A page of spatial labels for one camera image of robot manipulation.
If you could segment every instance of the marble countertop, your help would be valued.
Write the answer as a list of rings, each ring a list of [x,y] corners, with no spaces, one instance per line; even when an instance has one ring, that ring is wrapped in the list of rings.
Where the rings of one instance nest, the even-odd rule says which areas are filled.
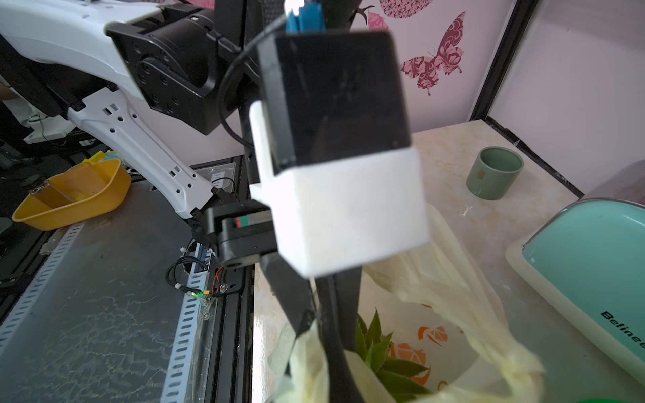
[[[413,141],[422,155],[426,200],[445,217],[499,295],[515,338],[541,358],[544,401],[642,402],[645,388],[551,307],[504,256],[507,246],[538,229],[576,196],[523,154],[524,169],[502,199],[472,195],[466,177],[479,150],[513,148],[483,121],[415,133]],[[277,380],[267,359],[286,317],[258,268],[254,309],[252,401],[263,403]]]

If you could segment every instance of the aloe plant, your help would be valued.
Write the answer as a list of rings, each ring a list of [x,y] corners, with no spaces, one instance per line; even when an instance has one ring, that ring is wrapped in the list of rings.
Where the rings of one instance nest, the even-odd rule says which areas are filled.
[[[388,357],[392,333],[381,333],[379,312],[375,310],[370,327],[359,315],[356,324],[356,352],[381,381],[397,403],[409,402],[419,395],[429,395],[424,388],[411,378],[427,371],[428,368],[416,362]]]

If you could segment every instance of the green cup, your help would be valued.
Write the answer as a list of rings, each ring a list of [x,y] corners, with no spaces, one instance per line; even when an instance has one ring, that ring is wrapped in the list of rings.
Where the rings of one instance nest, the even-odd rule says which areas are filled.
[[[466,186],[482,199],[501,199],[523,167],[524,161],[516,152],[503,147],[486,147],[477,155]]]

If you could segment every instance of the red wire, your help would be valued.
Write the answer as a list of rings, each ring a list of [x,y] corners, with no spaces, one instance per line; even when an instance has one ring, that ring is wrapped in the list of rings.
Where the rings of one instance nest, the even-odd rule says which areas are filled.
[[[215,273],[215,277],[213,277],[213,285],[210,287],[210,292],[213,293],[215,291],[215,279],[217,279],[217,292],[219,293],[219,272],[222,271],[224,266],[220,266],[219,269],[217,270],[217,273]]]

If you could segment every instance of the yellow basket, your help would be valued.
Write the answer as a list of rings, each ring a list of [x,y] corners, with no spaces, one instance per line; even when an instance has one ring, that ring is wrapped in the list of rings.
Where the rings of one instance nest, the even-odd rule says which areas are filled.
[[[49,178],[54,189],[69,204],[51,208],[28,195],[14,212],[15,222],[24,222],[41,231],[51,231],[107,213],[123,202],[132,178],[119,159],[96,164],[79,164]]]

